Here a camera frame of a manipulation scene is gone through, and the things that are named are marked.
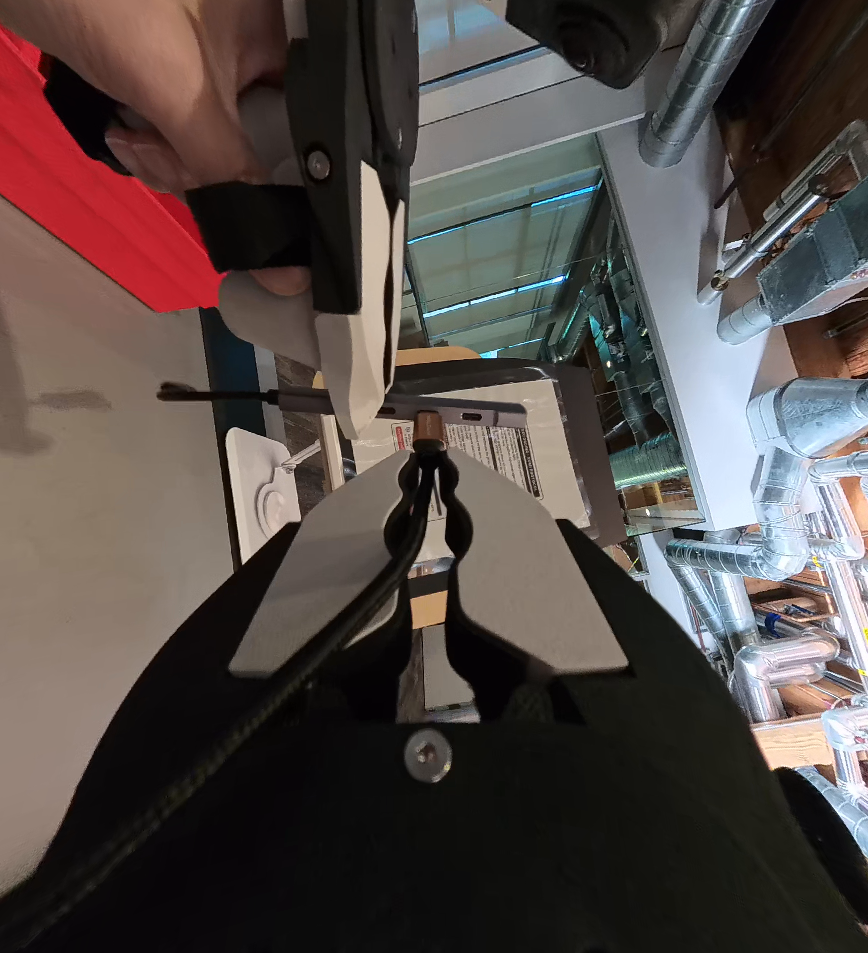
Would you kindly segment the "rectangular insulated duct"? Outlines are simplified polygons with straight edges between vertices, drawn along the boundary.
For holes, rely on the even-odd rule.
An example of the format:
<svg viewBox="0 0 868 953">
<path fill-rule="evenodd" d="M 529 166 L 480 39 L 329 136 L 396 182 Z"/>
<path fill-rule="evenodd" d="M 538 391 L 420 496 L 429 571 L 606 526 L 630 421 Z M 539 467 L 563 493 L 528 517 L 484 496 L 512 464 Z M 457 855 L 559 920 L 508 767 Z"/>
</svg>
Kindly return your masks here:
<svg viewBox="0 0 868 953">
<path fill-rule="evenodd" d="M 821 316 L 868 287 L 868 177 L 799 232 L 758 276 L 772 325 Z"/>
</svg>

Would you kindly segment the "person's left hand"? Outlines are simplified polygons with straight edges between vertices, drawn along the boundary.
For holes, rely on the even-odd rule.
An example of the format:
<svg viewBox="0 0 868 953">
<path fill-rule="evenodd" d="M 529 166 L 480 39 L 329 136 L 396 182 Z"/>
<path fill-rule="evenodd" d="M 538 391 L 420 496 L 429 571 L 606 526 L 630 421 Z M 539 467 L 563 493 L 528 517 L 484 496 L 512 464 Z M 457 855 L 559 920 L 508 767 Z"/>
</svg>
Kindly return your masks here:
<svg viewBox="0 0 868 953">
<path fill-rule="evenodd" d="M 0 1 L 0 23 L 144 120 L 106 140 L 156 192 L 268 182 L 237 104 L 281 85 L 282 2 Z"/>
</svg>

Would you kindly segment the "silver spiral duct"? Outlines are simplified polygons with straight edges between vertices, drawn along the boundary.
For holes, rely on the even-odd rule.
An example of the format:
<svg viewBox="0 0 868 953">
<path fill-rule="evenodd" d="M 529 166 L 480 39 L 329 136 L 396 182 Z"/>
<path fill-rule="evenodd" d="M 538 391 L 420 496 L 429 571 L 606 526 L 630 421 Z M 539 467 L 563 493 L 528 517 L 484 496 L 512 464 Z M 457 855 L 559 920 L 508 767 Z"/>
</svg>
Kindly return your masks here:
<svg viewBox="0 0 868 953">
<path fill-rule="evenodd" d="M 642 132 L 640 156 L 647 165 L 666 169 L 681 161 L 773 6 L 773 1 L 703 3 Z"/>
</svg>

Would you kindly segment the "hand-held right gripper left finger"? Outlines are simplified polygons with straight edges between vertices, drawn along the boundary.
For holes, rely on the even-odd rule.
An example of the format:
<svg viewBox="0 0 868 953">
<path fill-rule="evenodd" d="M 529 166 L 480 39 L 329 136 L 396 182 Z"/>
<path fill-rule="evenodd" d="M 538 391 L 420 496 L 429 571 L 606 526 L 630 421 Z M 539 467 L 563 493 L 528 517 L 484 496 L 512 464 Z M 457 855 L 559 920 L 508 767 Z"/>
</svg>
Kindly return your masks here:
<svg viewBox="0 0 868 953">
<path fill-rule="evenodd" d="M 271 676 L 379 575 L 391 558 L 384 526 L 410 459 L 399 451 L 380 460 L 303 518 L 229 663 L 233 676 Z"/>
</svg>

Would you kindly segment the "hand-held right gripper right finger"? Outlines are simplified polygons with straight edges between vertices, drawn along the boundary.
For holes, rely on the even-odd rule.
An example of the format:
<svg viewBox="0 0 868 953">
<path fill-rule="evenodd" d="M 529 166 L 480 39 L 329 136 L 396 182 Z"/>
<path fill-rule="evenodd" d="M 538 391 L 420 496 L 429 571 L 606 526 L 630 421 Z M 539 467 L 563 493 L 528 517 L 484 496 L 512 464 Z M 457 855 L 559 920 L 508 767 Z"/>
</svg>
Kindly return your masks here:
<svg viewBox="0 0 868 953">
<path fill-rule="evenodd" d="M 624 671 L 626 654 L 547 509 L 464 452 L 445 457 L 463 618 L 556 675 Z"/>
</svg>

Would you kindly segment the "red panel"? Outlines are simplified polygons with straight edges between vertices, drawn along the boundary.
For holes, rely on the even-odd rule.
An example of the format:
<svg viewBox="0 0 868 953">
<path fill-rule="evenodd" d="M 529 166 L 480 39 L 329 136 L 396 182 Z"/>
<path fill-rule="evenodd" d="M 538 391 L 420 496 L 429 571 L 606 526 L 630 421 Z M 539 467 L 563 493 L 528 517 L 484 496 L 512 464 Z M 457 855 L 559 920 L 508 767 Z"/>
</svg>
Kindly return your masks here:
<svg viewBox="0 0 868 953">
<path fill-rule="evenodd" d="M 0 26 L 0 196 L 152 310 L 218 302 L 182 203 L 86 157 L 43 95 L 36 47 Z"/>
</svg>

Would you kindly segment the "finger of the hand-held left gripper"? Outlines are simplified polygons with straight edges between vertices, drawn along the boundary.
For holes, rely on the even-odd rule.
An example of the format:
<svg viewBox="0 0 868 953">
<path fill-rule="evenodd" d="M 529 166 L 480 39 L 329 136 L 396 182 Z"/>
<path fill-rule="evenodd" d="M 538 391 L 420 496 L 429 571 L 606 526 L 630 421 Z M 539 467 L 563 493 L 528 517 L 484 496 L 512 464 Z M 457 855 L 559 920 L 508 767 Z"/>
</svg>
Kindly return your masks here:
<svg viewBox="0 0 868 953">
<path fill-rule="evenodd" d="M 397 212 L 388 208 L 378 172 L 364 162 L 359 184 L 361 304 L 352 315 L 317 313 L 323 382 L 350 441 L 387 398 L 397 352 Z"/>
<path fill-rule="evenodd" d="M 385 393 L 394 381 L 399 348 L 408 207 L 403 197 L 386 197 L 390 217 L 390 257 L 385 279 Z"/>
</svg>

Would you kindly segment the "white square pad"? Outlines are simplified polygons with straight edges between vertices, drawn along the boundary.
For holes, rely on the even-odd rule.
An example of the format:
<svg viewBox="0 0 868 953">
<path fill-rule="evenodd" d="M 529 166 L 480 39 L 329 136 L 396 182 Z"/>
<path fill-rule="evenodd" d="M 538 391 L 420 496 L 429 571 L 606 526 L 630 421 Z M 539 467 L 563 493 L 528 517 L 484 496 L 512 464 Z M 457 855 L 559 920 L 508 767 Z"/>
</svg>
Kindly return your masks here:
<svg viewBox="0 0 868 953">
<path fill-rule="evenodd" d="M 224 446 L 240 564 L 308 515 L 343 478 L 339 440 L 330 430 L 321 429 L 313 443 L 292 451 L 267 436 L 232 428 Z"/>
</svg>

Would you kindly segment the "clear bag with white label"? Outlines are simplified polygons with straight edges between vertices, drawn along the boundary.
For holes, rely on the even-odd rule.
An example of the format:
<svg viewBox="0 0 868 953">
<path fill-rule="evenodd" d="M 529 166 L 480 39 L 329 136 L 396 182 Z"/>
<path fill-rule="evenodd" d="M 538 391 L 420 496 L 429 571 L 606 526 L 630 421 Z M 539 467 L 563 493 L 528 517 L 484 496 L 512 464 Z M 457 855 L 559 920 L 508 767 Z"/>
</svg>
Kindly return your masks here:
<svg viewBox="0 0 868 953">
<path fill-rule="evenodd" d="M 601 547 L 626 540 L 597 400 L 579 368 L 481 357 L 403 365 L 394 396 L 521 405 L 522 429 L 448 424 L 448 447 L 502 474 Z"/>
</svg>

